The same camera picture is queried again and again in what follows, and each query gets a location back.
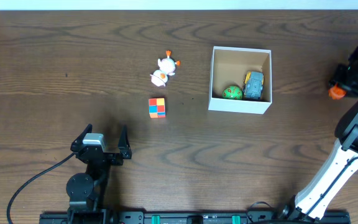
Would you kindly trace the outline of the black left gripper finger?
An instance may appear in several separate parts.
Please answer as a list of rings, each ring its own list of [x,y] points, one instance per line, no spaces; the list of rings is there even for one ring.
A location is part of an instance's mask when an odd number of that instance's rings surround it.
[[[88,124],[87,127],[85,127],[85,129],[83,130],[83,132],[75,139],[75,145],[80,145],[83,143],[83,140],[85,138],[85,136],[88,133],[92,133],[92,128],[93,125],[92,124]]]
[[[122,127],[122,131],[121,131],[121,135],[120,135],[117,147],[119,148],[120,153],[130,153],[131,152],[131,147],[129,144],[129,140],[127,138],[127,126],[126,125],[124,125]]]

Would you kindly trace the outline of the orange plastic cage ball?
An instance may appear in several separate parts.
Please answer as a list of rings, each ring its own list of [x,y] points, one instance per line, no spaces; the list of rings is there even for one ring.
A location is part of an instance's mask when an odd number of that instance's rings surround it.
[[[329,89],[328,94],[333,100],[340,100],[346,96],[347,91],[343,90],[342,88],[338,87],[337,84],[335,84]]]

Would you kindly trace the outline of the yellow grey toy truck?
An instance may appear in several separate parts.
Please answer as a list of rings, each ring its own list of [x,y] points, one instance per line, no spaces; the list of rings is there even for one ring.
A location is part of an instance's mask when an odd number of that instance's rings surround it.
[[[248,71],[244,79],[243,95],[247,99],[259,100],[264,88],[264,74]]]

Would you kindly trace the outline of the green ball with red numbers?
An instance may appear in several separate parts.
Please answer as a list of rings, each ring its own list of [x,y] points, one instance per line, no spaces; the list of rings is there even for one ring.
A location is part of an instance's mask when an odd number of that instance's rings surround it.
[[[222,93],[224,99],[241,100],[243,97],[242,89],[236,85],[230,85]]]

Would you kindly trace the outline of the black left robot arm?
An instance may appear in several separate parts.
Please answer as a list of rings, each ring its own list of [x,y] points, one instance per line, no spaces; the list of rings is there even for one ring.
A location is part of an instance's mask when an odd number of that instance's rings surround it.
[[[117,223],[117,213],[103,207],[110,169],[123,165],[132,158],[127,137],[127,127],[121,131],[117,148],[119,152],[108,152],[104,136],[92,132],[89,124],[72,142],[70,150],[86,164],[86,171],[73,175],[66,185],[70,198],[68,223]]]

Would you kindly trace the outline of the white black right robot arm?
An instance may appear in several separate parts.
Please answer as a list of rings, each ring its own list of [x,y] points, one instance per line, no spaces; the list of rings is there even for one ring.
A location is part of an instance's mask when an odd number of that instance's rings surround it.
[[[358,99],[358,46],[346,65],[338,65],[329,81],[329,96]],[[329,212],[327,207],[343,185],[358,170],[358,100],[340,119],[336,140],[328,159],[312,181],[279,211],[274,220],[297,223],[350,223],[347,212]]]

